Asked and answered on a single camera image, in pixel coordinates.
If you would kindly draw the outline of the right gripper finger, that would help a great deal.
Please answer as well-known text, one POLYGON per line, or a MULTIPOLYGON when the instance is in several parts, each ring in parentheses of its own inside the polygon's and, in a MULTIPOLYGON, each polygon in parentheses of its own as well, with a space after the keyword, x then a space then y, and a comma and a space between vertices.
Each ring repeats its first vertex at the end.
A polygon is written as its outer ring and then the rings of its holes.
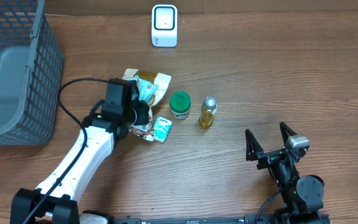
POLYGON ((260 155, 264 153, 264 150, 256 140, 250 129, 246 130, 246 160, 255 161, 259 160, 260 155))
POLYGON ((287 145, 287 140, 290 137, 297 135, 297 133, 294 132, 294 130, 292 130, 291 128, 289 128, 283 121, 280 122, 280 131, 285 146, 287 145))

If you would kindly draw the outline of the teal snack packet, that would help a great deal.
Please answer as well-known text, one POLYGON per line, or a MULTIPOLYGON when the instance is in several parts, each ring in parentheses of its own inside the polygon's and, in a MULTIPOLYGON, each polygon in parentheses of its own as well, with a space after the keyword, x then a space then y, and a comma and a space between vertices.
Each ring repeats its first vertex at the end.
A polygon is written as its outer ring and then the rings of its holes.
POLYGON ((158 86, 150 81, 141 79, 138 75, 136 75, 135 78, 139 89, 139 100, 143 100, 148 103, 157 92, 158 86))

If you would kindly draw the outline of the brown white snack wrapper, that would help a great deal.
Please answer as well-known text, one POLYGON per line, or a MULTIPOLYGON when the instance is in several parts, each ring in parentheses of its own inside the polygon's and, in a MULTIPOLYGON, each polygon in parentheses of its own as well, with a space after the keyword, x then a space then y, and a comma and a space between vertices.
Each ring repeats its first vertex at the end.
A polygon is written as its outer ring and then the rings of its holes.
POLYGON ((164 73, 148 72, 148 71, 133 69, 133 68, 127 68, 122 78, 125 80, 137 81, 135 78, 136 75, 138 75, 141 79, 150 81, 153 84, 157 85, 158 89, 157 92, 152 97, 152 99, 147 103, 149 107, 147 109, 148 123, 141 124, 141 125, 132 125, 129 128, 129 131, 132 134, 135 134, 136 136, 146 141, 152 142, 154 141, 154 121, 153 121, 152 107, 157 105, 159 101, 164 97, 172 78, 170 75, 166 75, 164 73))

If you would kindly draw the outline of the teal white tissue pack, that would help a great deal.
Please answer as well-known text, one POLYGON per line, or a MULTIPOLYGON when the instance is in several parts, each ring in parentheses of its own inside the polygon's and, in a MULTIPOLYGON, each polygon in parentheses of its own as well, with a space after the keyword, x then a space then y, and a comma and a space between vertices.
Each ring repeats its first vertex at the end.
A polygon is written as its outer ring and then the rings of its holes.
POLYGON ((169 119, 158 116, 154 123, 154 140, 164 143, 172 128, 172 122, 169 119))

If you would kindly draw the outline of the green lid jar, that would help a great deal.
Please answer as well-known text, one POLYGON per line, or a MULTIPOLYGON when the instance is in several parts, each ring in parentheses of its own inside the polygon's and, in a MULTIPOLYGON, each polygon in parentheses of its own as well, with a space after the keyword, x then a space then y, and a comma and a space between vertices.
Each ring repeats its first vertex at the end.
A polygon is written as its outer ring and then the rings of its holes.
POLYGON ((191 98, 184 91, 175 92, 170 98, 170 110, 175 119, 188 117, 191 108, 191 98))

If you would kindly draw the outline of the yellow dish soap bottle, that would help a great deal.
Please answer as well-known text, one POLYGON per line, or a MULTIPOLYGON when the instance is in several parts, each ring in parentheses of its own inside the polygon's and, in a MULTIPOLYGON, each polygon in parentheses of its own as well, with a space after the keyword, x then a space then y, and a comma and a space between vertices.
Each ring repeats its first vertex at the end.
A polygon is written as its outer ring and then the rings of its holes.
POLYGON ((202 128, 209 128, 217 112, 218 104, 215 97, 207 96, 201 106, 201 114, 199 118, 199 126, 202 128))

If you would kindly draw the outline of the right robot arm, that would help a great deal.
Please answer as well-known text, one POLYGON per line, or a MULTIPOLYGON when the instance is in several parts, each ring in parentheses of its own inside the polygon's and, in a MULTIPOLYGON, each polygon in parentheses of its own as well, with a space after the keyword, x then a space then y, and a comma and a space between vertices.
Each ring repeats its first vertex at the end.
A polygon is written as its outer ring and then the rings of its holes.
POLYGON ((278 190, 259 208, 255 215, 246 215, 247 223, 330 223, 328 215, 321 215, 324 181, 317 175, 300 177, 295 164, 306 155, 309 139, 280 123, 283 139, 281 149, 265 152, 252 132, 246 130, 246 160, 257 161, 258 170, 267 169, 278 190), (278 195, 284 207, 271 215, 262 216, 264 208, 278 195))

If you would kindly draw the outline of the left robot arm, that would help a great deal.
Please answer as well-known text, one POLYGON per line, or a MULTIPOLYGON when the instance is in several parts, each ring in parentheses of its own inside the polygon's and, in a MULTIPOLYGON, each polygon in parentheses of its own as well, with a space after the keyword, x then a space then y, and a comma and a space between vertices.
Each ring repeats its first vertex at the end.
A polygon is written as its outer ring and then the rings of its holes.
POLYGON ((148 123, 148 105, 139 99, 136 78, 107 81, 106 97, 83 121, 73 147, 58 167, 36 189, 20 189, 11 205, 11 223, 36 223, 50 215, 52 223, 113 223, 101 212, 80 214, 78 202, 94 173, 133 124, 148 123))

